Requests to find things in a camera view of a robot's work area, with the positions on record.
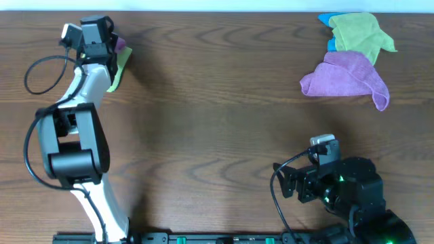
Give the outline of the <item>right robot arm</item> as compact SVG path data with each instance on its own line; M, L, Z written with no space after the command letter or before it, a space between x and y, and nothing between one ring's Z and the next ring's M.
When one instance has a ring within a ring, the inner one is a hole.
M383 181L373 162L349 157L295 169L274 163L272 179L278 180L282 195L294 192L302 203L319 199L331 214L346 221L308 237L295 237L295 243L415 243L410 227L387 209Z

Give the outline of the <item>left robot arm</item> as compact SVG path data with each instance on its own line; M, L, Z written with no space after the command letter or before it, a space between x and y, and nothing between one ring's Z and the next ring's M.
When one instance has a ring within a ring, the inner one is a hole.
M105 93L117 89L132 51L115 33L86 39L82 30L63 34L61 43L77 50L74 78L59 101L37 111L27 134L37 131L44 170L59 182L56 190L72 193L85 210L94 227L87 242L126 243L130 220L106 175L110 151L97 109Z

